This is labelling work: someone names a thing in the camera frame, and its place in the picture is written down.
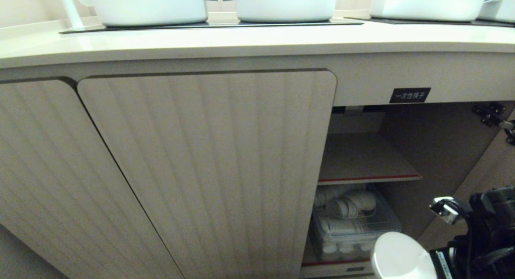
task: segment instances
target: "metal bracket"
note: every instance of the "metal bracket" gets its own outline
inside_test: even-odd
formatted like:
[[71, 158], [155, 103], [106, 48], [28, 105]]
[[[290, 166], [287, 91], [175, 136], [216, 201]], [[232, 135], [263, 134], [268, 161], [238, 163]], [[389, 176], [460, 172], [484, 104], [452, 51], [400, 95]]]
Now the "metal bracket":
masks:
[[507, 121], [502, 118], [506, 107], [499, 103], [491, 103], [490, 106], [475, 105], [472, 112], [481, 116], [481, 123], [488, 127], [500, 127], [504, 129], [508, 138], [506, 142], [515, 146], [515, 120]]

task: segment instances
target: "cabinet shelf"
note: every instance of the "cabinet shelf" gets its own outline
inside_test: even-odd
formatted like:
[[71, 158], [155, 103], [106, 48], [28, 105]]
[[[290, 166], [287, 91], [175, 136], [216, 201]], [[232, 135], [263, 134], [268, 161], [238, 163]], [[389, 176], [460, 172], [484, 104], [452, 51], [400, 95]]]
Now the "cabinet shelf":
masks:
[[330, 134], [318, 185], [421, 180], [422, 176], [377, 133]]
[[340, 277], [340, 276], [359, 276], [371, 275], [373, 278], [372, 265], [369, 260], [352, 262], [320, 262], [317, 260], [311, 241], [306, 241], [304, 258], [300, 269], [300, 279], [321, 278], [321, 277]]

